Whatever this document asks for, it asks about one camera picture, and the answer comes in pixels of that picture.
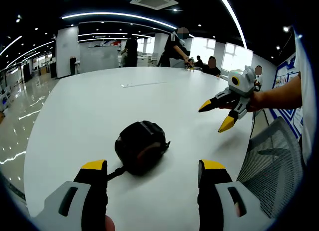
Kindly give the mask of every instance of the chair backrest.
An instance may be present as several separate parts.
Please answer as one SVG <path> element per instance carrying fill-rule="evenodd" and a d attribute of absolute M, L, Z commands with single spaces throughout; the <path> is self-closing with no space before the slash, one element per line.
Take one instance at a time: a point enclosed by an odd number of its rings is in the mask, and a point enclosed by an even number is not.
<path fill-rule="evenodd" d="M 261 210 L 276 218 L 288 204 L 303 175 L 302 153 L 282 117 L 250 140 L 237 181 L 261 202 Z"/>

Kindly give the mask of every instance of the led strip light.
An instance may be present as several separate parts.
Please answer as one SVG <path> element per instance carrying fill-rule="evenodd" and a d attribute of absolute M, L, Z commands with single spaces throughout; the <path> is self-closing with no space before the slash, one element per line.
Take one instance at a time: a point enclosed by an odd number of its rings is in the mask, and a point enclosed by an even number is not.
<path fill-rule="evenodd" d="M 2 52 L 0 53 L 0 56 L 11 46 L 13 45 L 15 42 L 17 42 L 19 39 L 21 39 L 22 36 L 19 36 L 18 38 L 16 38 L 14 41 L 11 42 L 11 44 L 9 44 L 7 47 L 5 47 L 4 50 L 2 50 Z"/>
<path fill-rule="evenodd" d="M 100 35 L 100 34 L 123 34 L 123 35 L 127 35 L 127 33 L 86 33 L 86 34 L 79 34 L 79 36 Z M 135 33 L 132 33 L 132 35 L 137 36 L 137 37 L 139 36 L 139 37 L 153 38 L 151 36 L 135 34 Z"/>
<path fill-rule="evenodd" d="M 227 0 L 221 0 L 224 5 L 226 6 L 226 8 L 228 9 L 228 12 L 230 13 L 230 15 L 232 16 L 236 26 L 237 26 L 237 29 L 238 29 L 238 32 L 240 34 L 240 37 L 241 37 L 241 40 L 243 41 L 244 43 L 244 47 L 245 49 L 247 49 L 247 45 L 246 45 L 246 40 L 245 40 L 245 37 L 244 37 L 244 34 L 243 34 L 243 31 L 241 30 L 241 27 L 240 27 L 240 24 L 238 22 L 238 19 L 235 15 L 235 12 L 233 11 L 232 7 L 230 6 L 229 2 Z"/>
<path fill-rule="evenodd" d="M 7 68 L 8 66 L 10 66 L 12 63 L 14 63 L 16 60 L 18 60 L 19 58 L 23 57 L 25 54 L 28 54 L 29 52 L 32 52 L 33 50 L 35 50 L 35 49 L 37 49 L 37 48 L 40 48 L 40 47 L 43 47 L 43 46 L 45 46 L 45 45 L 47 45 L 47 44 L 49 44 L 49 43 L 54 43 L 54 41 L 51 41 L 51 42 L 42 44 L 41 46 L 38 46 L 38 47 L 36 47 L 36 48 L 31 49 L 30 51 L 27 51 L 26 53 L 23 53 L 20 57 L 14 59 L 12 62 L 10 62 L 10 63 L 6 66 L 6 68 Z"/>
<path fill-rule="evenodd" d="M 26 59 L 24 59 L 23 62 L 26 61 L 26 60 L 28 60 L 30 57 L 33 57 L 34 55 L 37 55 L 37 54 L 39 54 L 39 53 L 40 53 L 40 52 L 37 52 L 37 53 L 35 53 L 35 54 L 32 54 L 31 56 L 29 56 L 29 57 L 27 57 Z"/>
<path fill-rule="evenodd" d="M 134 14 L 129 14 L 129 13 L 115 13 L 115 12 L 91 12 L 91 13 L 77 13 L 77 14 L 72 14 L 72 15 L 67 15 L 67 16 L 63 16 L 62 19 L 66 19 L 66 18 L 74 18 L 74 17 L 79 17 L 79 16 L 86 16 L 86 15 L 119 15 L 119 16 L 126 16 L 126 17 L 133 17 L 133 18 L 139 18 L 139 19 L 144 19 L 144 20 L 148 20 L 154 23 L 158 23 L 161 25 L 164 25 L 166 27 L 172 28 L 172 29 L 177 29 L 176 27 L 167 24 L 167 23 L 163 23 L 161 21 L 152 19 L 152 18 L 147 18 L 147 17 L 143 17 L 143 16 L 138 16 L 138 15 L 134 15 Z"/>
<path fill-rule="evenodd" d="M 127 38 L 92 38 L 92 39 L 84 39 L 84 40 L 78 40 L 78 42 L 84 42 L 84 41 L 91 41 L 91 40 L 102 40 L 102 39 L 122 39 L 122 40 L 127 40 Z"/>

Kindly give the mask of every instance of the black ceiling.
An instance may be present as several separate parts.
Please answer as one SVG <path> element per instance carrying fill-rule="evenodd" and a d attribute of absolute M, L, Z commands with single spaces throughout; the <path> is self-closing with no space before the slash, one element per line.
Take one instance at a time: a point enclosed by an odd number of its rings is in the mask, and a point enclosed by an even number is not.
<path fill-rule="evenodd" d="M 141 34 L 152 36 L 155 33 L 152 27 L 168 32 L 173 30 L 145 20 L 113 15 L 61 19 L 63 15 L 81 12 L 107 11 L 145 16 L 176 27 L 187 27 L 190 34 L 196 37 L 212 38 L 216 36 L 217 42 L 230 42 L 243 46 L 237 27 L 221 0 L 175 0 L 179 4 L 168 9 L 177 8 L 182 10 L 176 12 L 166 9 L 153 10 L 133 5 L 130 4 L 131 0 L 1 1 L 4 1 L 5 6 L 0 7 L 0 44 L 7 46 L 20 35 L 23 37 L 0 57 L 0 69 L 7 65 L 7 61 L 10 63 L 20 56 L 19 52 L 23 54 L 34 47 L 53 41 L 53 34 L 57 35 L 59 29 L 66 28 L 71 24 L 80 25 L 79 34 L 96 32 L 131 32 L 138 34 L 140 31 Z M 275 64 L 279 64 L 294 52 L 293 38 L 284 51 L 276 49 L 277 45 L 283 48 L 290 37 L 289 33 L 283 32 L 283 26 L 292 24 L 292 21 L 280 9 L 278 0 L 228 1 L 237 15 L 248 49 Z M 18 14 L 21 15 L 22 19 L 19 23 L 16 23 Z M 101 23 L 102 20 L 126 23 Z M 90 37 L 82 36 L 81 39 L 89 39 Z M 37 52 L 43 53 L 47 49 L 47 46 L 44 46 Z"/>

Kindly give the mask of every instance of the poster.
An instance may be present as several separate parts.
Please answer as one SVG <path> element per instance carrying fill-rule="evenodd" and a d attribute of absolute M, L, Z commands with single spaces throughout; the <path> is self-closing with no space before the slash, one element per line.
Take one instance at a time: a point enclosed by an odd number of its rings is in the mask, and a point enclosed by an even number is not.
<path fill-rule="evenodd" d="M 303 108 L 297 108 L 294 115 L 294 126 L 298 130 L 299 134 L 303 131 Z"/>

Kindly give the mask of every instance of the white table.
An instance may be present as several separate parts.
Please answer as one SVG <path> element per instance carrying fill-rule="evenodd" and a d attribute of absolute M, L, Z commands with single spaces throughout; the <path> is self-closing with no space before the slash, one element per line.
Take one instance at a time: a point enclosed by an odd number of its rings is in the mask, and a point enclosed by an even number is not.
<path fill-rule="evenodd" d="M 121 84 L 160 84 L 121 87 Z M 198 113 L 227 82 L 198 71 L 144 67 L 101 70 L 64 78 L 46 100 L 26 151 L 24 189 L 32 217 L 45 198 L 80 167 L 108 160 L 108 171 L 121 166 L 114 151 L 119 133 L 142 120 L 156 122 L 170 147 L 144 177 L 124 173 L 109 182 L 107 214 L 117 231 L 199 228 L 198 160 L 226 166 L 239 174 L 248 146 L 252 115 L 219 134 L 227 110 Z"/>

